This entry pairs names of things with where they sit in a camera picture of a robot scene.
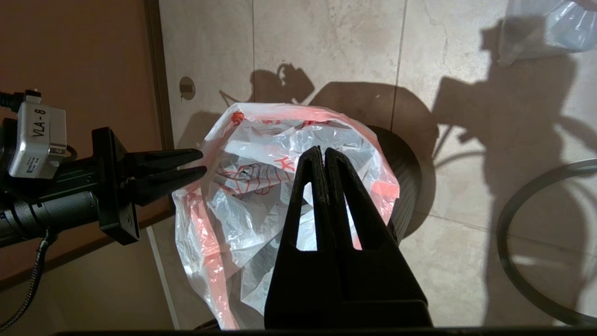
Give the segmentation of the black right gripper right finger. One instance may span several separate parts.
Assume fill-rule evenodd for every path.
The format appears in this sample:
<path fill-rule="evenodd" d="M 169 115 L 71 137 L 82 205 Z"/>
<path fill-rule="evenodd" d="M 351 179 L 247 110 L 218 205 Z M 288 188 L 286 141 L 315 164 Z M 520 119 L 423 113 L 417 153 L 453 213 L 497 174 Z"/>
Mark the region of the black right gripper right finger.
<path fill-rule="evenodd" d="M 343 298 L 425 303 L 426 296 L 350 160 L 331 147 L 326 150 L 326 178 Z"/>

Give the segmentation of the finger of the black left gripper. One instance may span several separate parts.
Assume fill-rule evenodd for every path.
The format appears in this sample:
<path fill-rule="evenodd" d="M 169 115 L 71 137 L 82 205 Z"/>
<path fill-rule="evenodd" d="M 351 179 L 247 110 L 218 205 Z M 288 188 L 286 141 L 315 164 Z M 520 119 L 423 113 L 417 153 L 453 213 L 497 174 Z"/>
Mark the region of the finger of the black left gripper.
<path fill-rule="evenodd" d="M 124 173 L 128 177 L 161 174 L 202 158 L 203 153 L 198 149 L 127 153 L 124 155 Z"/>
<path fill-rule="evenodd" d="M 146 206 L 172 192 L 200 180 L 207 173 L 206 166 L 170 170 L 129 180 L 126 187 L 128 200 Z"/>

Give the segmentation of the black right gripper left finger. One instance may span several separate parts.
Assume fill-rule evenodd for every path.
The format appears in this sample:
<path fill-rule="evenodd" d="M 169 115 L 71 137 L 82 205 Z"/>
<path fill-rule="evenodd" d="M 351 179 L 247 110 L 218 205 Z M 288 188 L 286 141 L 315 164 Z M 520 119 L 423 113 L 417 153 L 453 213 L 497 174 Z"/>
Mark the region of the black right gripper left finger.
<path fill-rule="evenodd" d="M 331 147 L 319 146 L 301 155 L 293 181 L 290 202 L 273 277 L 270 294 L 290 294 L 299 302 L 334 302 L 343 299 L 340 249 L 344 246 L 345 206 L 334 190 L 331 160 L 336 154 Z M 315 219 L 316 250 L 297 247 L 301 201 L 305 186 L 311 185 Z"/>

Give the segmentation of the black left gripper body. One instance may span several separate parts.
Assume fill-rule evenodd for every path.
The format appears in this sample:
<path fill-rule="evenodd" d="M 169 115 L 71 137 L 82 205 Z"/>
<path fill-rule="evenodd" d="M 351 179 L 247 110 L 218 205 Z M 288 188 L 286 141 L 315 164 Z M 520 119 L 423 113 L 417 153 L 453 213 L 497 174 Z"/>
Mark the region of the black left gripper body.
<path fill-rule="evenodd" d="M 136 207 L 128 193 L 126 149 L 109 127 L 92 130 L 92 157 L 98 163 L 97 198 L 100 230 L 121 245 L 140 238 Z"/>

